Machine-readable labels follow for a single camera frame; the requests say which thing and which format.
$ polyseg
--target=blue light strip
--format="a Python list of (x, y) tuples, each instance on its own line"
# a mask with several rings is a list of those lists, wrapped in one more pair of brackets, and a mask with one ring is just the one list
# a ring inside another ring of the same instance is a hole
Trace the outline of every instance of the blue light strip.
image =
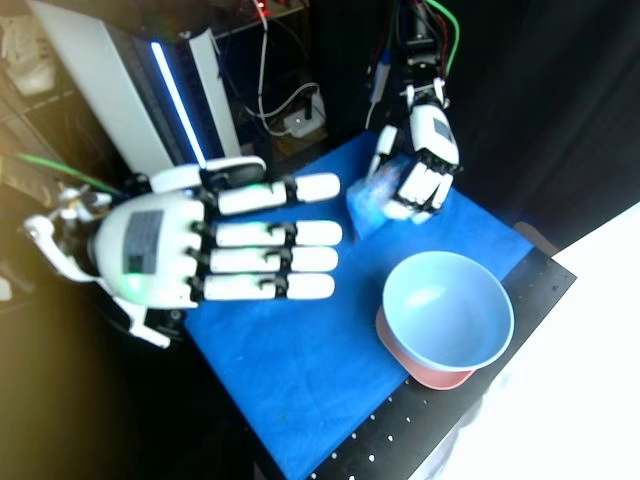
[(167, 85), (169, 95), (171, 95), (171, 100), (173, 101), (173, 105), (176, 108), (176, 112), (178, 112), (178, 117), (180, 117), (182, 128), (184, 128), (184, 132), (187, 134), (187, 138), (189, 139), (189, 143), (191, 144), (193, 153), (196, 156), (196, 160), (198, 160), (200, 168), (204, 169), (207, 167), (207, 162), (204, 159), (204, 154), (202, 153), (202, 149), (200, 148), (200, 144), (198, 143), (196, 132), (193, 130), (193, 126), (191, 125), (191, 121), (189, 120), (189, 115), (187, 115), (187, 110), (184, 108), (184, 104), (182, 103), (182, 98), (180, 98), (180, 92), (178, 92), (176, 82), (173, 79), (173, 75), (171, 75), (171, 70), (169, 69), (169, 64), (167, 63), (167, 59), (164, 56), (162, 47), (158, 42), (152, 42), (151, 50), (153, 51), (153, 55), (156, 57), (156, 62), (158, 63), (158, 67), (160, 67), (160, 73), (162, 74), (164, 83)]

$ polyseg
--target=power strip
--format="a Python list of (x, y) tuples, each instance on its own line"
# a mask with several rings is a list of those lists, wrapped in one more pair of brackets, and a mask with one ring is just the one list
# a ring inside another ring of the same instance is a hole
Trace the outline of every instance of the power strip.
[(284, 119), (284, 128), (292, 137), (302, 138), (317, 130), (325, 122), (324, 102), (319, 93), (311, 96), (311, 118), (304, 118), (304, 109), (287, 115)]

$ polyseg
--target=robotic hand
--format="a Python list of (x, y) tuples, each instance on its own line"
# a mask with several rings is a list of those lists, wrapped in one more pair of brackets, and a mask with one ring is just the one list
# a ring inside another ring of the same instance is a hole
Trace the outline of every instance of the robotic hand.
[[(149, 309), (333, 293), (327, 272), (338, 263), (331, 248), (342, 238), (337, 223), (214, 224), (340, 191), (331, 173), (256, 183), (265, 170), (258, 157), (210, 160), (202, 170), (183, 165), (150, 179), (138, 176), (146, 193), (119, 204), (110, 194), (66, 189), (60, 209), (30, 217), (24, 227), (58, 272), (97, 282), (129, 315), (132, 335), (166, 348), (170, 338), (145, 324)], [(62, 224), (62, 236), (54, 222)], [(61, 241), (69, 236), (74, 242)]]
[(395, 108), (402, 112), (393, 119), (395, 125), (382, 129), (368, 175), (372, 176), (397, 154), (409, 154), (414, 162), (400, 178), (383, 210), (389, 218), (411, 218), (415, 223), (422, 223), (442, 208), (453, 175), (460, 170), (460, 160), (444, 113), (449, 106), (444, 92), (446, 69), (441, 38), (435, 33), (439, 29), (436, 20), (441, 19), (422, 2), (409, 3), (410, 8), (400, 7), (398, 14), (400, 23), (412, 26), (412, 30), (404, 37), (399, 35), (394, 55), (388, 52), (385, 60), (378, 64), (371, 96), (373, 108), (382, 96), (391, 70), (388, 59), (393, 57), (397, 71), (401, 72), (399, 81), (403, 91), (399, 96), (405, 97), (406, 104)]

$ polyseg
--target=palm of robotic hand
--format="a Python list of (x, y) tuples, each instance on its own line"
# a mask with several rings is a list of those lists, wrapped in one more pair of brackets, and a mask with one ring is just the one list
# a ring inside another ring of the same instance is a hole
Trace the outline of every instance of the palm of robotic hand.
[(407, 153), (414, 160), (383, 207), (389, 218), (411, 218), (415, 223), (428, 220), (441, 210), (453, 175), (461, 168), (458, 146), (443, 110), (448, 105), (443, 83), (436, 78), (433, 85), (421, 92), (416, 93), (412, 85), (403, 92), (411, 145), (404, 145), (401, 128), (386, 125), (380, 133), (369, 177), (400, 153)]
[(85, 239), (88, 268), (54, 241), (50, 217), (31, 217), (24, 226), (61, 274), (97, 282), (113, 298), (129, 315), (132, 335), (167, 347), (170, 338), (145, 324), (149, 309), (333, 293), (328, 272), (338, 264), (331, 248), (342, 239), (337, 223), (219, 223), (256, 210), (326, 200), (340, 191), (332, 173), (256, 183), (264, 174), (265, 164), (257, 157), (211, 160), (206, 169), (183, 165), (148, 181), (145, 177), (148, 193), (116, 206), (108, 205), (106, 194), (92, 196), (91, 201), (99, 199), (96, 215), (86, 192), (67, 190), (61, 215), (67, 224), (98, 225)]

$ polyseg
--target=light blue bowl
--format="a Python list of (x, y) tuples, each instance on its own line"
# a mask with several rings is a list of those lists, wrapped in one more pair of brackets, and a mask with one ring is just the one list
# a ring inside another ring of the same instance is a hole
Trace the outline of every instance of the light blue bowl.
[(398, 346), (435, 370), (489, 365), (513, 336), (507, 292), (486, 268), (455, 253), (404, 260), (387, 278), (382, 304)]

